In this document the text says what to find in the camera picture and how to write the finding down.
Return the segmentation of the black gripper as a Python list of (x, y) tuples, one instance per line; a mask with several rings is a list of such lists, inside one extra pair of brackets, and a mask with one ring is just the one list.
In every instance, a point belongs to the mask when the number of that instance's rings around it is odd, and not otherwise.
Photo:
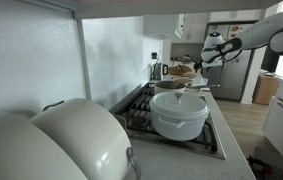
[(195, 70), (195, 72), (198, 72), (198, 70), (200, 68), (202, 68), (202, 60), (198, 61), (198, 62), (195, 62), (194, 66), (193, 66), (193, 69)]

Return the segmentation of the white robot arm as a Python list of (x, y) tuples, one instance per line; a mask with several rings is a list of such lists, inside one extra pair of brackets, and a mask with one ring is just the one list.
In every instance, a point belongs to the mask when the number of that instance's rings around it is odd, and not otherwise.
[(269, 46), (270, 50), (283, 56), (283, 12), (262, 19), (225, 41), (219, 32), (209, 33), (201, 51), (201, 60), (194, 70), (222, 66), (228, 62), (229, 53)]

